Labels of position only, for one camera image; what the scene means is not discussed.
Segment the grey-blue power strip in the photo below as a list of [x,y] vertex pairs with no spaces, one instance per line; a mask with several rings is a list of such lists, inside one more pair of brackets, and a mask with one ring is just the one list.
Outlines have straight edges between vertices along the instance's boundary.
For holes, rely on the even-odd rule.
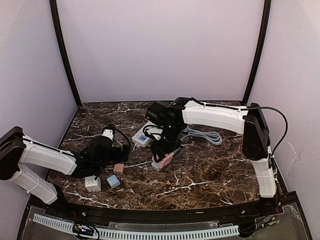
[[157,165],[157,163],[156,162],[152,162],[151,163],[151,167],[154,169],[154,170],[156,170],[157,172],[159,172],[159,171],[161,171],[161,168]]

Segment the large pink cube socket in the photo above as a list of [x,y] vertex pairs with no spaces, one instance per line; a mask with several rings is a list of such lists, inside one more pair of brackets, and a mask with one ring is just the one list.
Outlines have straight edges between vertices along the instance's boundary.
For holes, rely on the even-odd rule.
[[174,155],[175,155],[175,154],[174,154],[173,152],[165,155],[165,157],[164,157],[161,161],[157,162],[156,165],[157,165],[160,169],[163,169],[164,167],[166,167],[168,164],[171,163]]

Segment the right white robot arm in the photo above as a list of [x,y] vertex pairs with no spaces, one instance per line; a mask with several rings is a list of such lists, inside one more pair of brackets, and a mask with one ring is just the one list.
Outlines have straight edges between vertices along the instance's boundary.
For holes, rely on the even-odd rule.
[[272,169],[275,149],[271,148],[270,131],[263,114],[264,107],[229,106],[201,102],[195,98],[178,97],[170,105],[150,105],[145,119],[162,128],[158,140],[150,145],[152,160],[163,168],[181,147],[179,135],[188,125],[202,125],[228,130],[243,136],[242,153],[255,170],[259,195],[274,198],[276,177]]

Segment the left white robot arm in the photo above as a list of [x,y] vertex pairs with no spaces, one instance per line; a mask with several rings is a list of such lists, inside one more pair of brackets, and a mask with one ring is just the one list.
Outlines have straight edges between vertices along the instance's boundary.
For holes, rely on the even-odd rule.
[[91,139],[82,151],[67,151],[37,142],[15,126],[0,138],[0,179],[15,183],[47,205],[64,195],[59,187],[45,181],[28,164],[58,171],[77,179],[98,177],[108,165],[123,162],[127,155],[113,144],[114,131]]

